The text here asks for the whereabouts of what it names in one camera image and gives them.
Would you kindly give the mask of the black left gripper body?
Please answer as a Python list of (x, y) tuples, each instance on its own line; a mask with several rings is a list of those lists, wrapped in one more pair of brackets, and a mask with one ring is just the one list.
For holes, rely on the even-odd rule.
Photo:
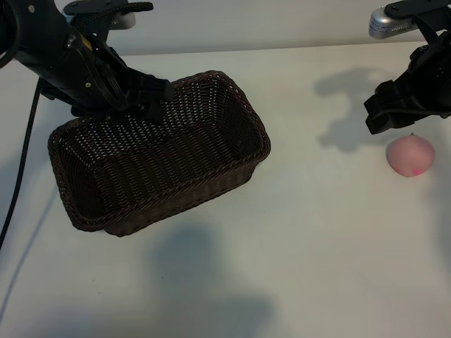
[(33, 70), (44, 95), (70, 104), (76, 116), (103, 119), (150, 101), (171, 101), (173, 87), (134, 70), (107, 45), (108, 26), (35, 26)]

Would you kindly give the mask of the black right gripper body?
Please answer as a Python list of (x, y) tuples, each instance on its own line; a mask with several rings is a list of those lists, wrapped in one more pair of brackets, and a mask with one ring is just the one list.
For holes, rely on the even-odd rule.
[(364, 107), (371, 134), (408, 127), (432, 115), (450, 117), (450, 34), (415, 49), (401, 76), (379, 84)]

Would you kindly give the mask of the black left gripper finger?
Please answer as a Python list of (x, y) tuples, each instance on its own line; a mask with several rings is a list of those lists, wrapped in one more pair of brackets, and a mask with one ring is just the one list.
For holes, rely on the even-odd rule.
[(158, 101), (150, 101), (144, 108), (144, 119), (153, 124), (163, 123), (164, 110)]

